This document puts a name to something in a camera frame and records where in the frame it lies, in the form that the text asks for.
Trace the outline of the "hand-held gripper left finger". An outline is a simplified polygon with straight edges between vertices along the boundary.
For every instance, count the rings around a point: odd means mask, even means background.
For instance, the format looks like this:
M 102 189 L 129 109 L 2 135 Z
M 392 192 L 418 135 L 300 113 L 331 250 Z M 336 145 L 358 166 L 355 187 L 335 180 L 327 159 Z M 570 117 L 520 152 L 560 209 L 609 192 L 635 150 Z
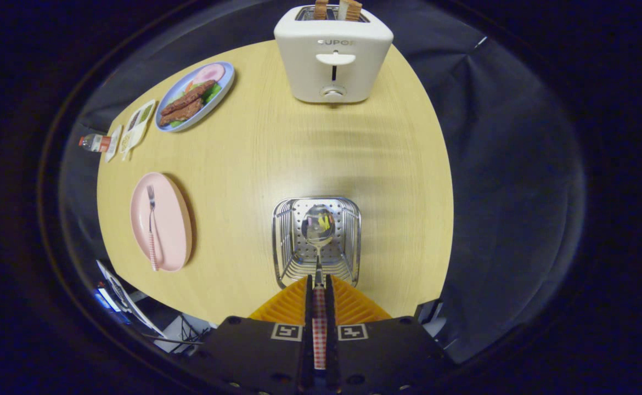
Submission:
M 209 385 L 238 394 L 298 394 L 311 382 L 313 281 L 301 279 L 250 315 L 226 317 L 198 353 Z

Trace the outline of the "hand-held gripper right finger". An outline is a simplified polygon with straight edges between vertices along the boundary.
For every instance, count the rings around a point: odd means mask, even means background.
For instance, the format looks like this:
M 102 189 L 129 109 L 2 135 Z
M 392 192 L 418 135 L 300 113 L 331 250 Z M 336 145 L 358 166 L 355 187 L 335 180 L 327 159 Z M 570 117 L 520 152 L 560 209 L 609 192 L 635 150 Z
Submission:
M 376 305 L 326 278 L 326 385 L 333 394 L 437 394 L 447 357 L 414 317 L 351 322 Z

